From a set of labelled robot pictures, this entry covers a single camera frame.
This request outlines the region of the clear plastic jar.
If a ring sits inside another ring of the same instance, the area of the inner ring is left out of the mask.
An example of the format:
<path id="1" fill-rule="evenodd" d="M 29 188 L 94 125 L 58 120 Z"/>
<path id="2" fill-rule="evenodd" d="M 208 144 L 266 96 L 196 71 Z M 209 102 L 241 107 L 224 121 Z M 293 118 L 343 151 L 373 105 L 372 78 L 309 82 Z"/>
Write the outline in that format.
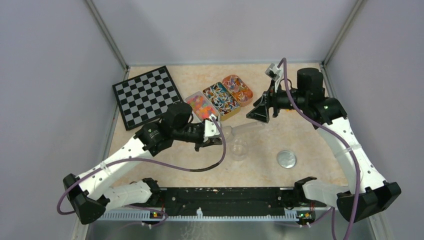
<path id="1" fill-rule="evenodd" d="M 229 145 L 231 157 L 236 162 L 244 161 L 249 153 L 248 143 L 241 139 L 235 138 Z"/>

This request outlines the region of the translucent plastic scoop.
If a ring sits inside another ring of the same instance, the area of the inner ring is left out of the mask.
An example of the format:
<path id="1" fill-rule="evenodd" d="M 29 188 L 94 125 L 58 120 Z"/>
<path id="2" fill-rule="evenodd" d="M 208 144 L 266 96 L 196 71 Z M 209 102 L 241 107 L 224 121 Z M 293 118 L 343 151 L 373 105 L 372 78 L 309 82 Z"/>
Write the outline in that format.
<path id="1" fill-rule="evenodd" d="M 245 123 L 237 126 L 224 126 L 222 128 L 223 136 L 227 142 L 231 142 L 235 137 L 264 129 L 266 126 L 265 123 L 260 121 L 254 121 L 250 123 Z"/>

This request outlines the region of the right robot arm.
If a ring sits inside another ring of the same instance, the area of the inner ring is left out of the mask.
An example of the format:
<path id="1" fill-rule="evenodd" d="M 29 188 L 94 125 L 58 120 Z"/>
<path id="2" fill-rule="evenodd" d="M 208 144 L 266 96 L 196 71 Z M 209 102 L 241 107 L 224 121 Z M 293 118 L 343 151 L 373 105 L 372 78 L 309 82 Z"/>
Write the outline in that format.
<path id="1" fill-rule="evenodd" d="M 346 187 L 306 177 L 294 184 L 293 200 L 299 206 L 320 202 L 337 208 L 347 221 L 358 222 L 386 210 L 401 194 L 398 183 L 388 182 L 373 166 L 351 128 L 345 109 L 325 95 L 324 76 L 316 68 L 297 71 L 297 86 L 284 90 L 282 67 L 270 66 L 269 88 L 254 103 L 248 119 L 268 123 L 280 110 L 300 110 L 325 140 L 348 181 Z"/>

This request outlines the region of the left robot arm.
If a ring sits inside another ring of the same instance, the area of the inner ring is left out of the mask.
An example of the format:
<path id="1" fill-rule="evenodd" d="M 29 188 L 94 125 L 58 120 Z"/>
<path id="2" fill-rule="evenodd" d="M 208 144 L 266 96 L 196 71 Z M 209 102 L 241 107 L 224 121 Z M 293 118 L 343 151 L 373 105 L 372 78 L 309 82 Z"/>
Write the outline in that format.
<path id="1" fill-rule="evenodd" d="M 65 192 L 59 198 L 56 210 L 60 215 L 61 204 L 68 199 L 79 222 L 88 225 L 105 212 L 131 204 L 145 203 L 154 207 L 160 202 L 160 188 L 152 178 L 112 187 L 112 184 L 141 162 L 167 168 L 201 173 L 219 166 L 224 157 L 208 167 L 191 169 L 155 160 L 160 152 L 172 147 L 175 141 L 193 143 L 195 151 L 213 145 L 225 145 L 226 139 L 216 114 L 193 123 L 193 109 L 186 102 L 171 104 L 157 121 L 144 124 L 118 151 L 92 169 L 79 175 L 68 174 L 63 178 Z"/>

